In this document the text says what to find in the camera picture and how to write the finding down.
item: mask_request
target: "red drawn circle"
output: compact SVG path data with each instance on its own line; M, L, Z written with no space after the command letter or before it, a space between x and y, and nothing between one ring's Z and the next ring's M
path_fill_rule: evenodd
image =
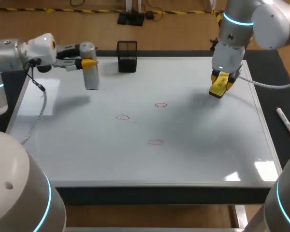
M149 142L149 144L152 144L152 145L162 145L163 144L162 140L157 140L157 139L152 139L152 140L149 140L148 142Z
M117 115L118 120L128 120L130 117L128 115Z
M155 106L158 108L162 108L162 107L166 107L167 104L161 102L161 103L156 103Z

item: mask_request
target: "robotic arm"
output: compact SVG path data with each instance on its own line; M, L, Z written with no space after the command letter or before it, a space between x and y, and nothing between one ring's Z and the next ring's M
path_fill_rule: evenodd
M230 73L232 86L253 34L264 49L290 45L290 5L282 0L228 0L212 59L213 83L224 72Z
M17 39L0 40L0 73L27 69L34 61L38 71L45 73L53 67L66 71L83 70L86 89L98 89L99 74L96 49L85 42L66 47L58 46L52 34L47 33L27 43ZM0 115L7 110L7 100L0 74Z

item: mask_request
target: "black cable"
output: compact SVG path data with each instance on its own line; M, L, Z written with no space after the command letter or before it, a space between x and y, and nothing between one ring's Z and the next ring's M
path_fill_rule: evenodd
M158 19L158 20L154 20L154 19L153 19L153 21L158 22L158 21L162 20L162 18L163 18L163 10L162 10L160 7L158 7L158 6L152 6L152 5L148 2L148 0L146 0L146 3L147 3L151 8L156 8L156 9L159 9L159 10L161 11L161 18Z
M26 72L26 76L28 76L32 80L33 84L35 84L42 92L45 92L46 89L44 88L44 86L42 86L41 84L39 84L33 78L33 68L36 66L36 64L40 64L40 63L41 63L41 60L33 60L33 59L31 59L31 60L28 60L24 64L23 68L24 68L24 70Z
M144 7L144 10L142 11L142 13L145 13L145 11L146 11L146 6L145 6L144 3L142 3L142 6Z
M73 4L73 0L70 0L70 6L81 6L81 5L83 5L85 3L85 1L86 0L83 0L82 3L74 5Z

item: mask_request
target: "white table surface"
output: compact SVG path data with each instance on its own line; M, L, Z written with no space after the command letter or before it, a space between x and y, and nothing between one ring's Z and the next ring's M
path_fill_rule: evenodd
M217 99L211 71L206 57L138 58L128 74L99 58L99 90L82 71L35 71L48 104L25 147L56 187L272 186L281 168L254 86L237 80ZM19 141L43 103L31 82L23 93L8 127Z

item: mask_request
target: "red marker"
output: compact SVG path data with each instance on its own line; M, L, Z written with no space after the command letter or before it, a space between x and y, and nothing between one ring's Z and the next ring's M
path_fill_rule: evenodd
M282 112L280 107L276 108L276 112L278 113L278 115L280 116L281 120L284 122L284 124L286 125L287 129L290 132L290 123L289 123L287 117L285 116L284 112Z

